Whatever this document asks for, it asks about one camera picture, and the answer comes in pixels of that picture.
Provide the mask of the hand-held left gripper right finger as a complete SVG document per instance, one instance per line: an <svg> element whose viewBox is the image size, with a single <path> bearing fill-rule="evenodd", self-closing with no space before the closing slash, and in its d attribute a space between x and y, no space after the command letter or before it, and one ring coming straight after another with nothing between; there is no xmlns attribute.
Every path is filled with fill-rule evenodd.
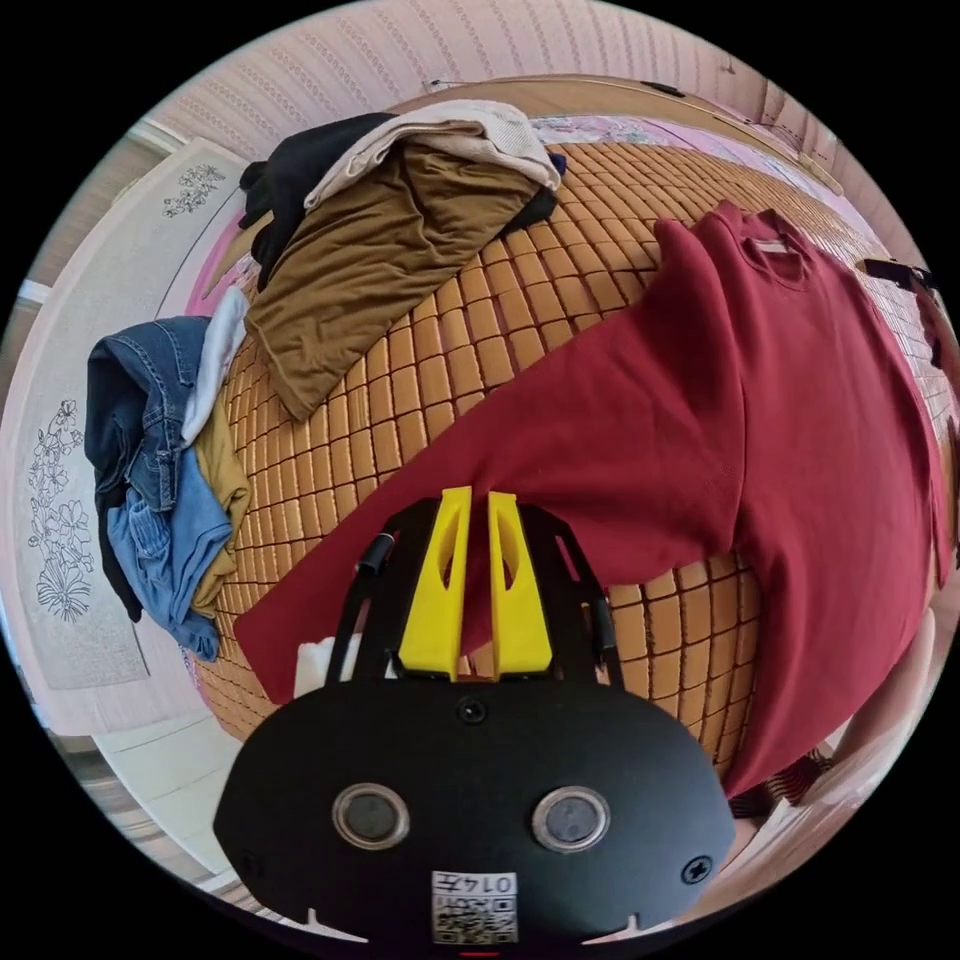
<svg viewBox="0 0 960 960"><path fill-rule="evenodd" d="M491 642L499 681L549 672L553 654L517 498L488 495Z"/></svg>

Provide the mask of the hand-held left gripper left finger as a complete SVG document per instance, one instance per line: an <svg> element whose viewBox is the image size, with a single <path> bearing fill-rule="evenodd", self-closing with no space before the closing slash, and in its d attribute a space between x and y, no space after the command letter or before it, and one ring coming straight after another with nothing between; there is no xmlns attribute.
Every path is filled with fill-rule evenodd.
<svg viewBox="0 0 960 960"><path fill-rule="evenodd" d="M442 491L398 649L407 674L458 678L472 490Z"/></svg>

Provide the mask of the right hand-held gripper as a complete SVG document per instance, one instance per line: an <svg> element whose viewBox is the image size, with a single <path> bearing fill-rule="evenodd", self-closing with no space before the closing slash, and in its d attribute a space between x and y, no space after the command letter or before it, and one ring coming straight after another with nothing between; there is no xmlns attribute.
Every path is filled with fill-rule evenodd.
<svg viewBox="0 0 960 960"><path fill-rule="evenodd" d="M934 295L938 290L933 275L926 268L897 260L864 258L860 261L860 270L868 277L893 283L907 292L923 289Z"/></svg>

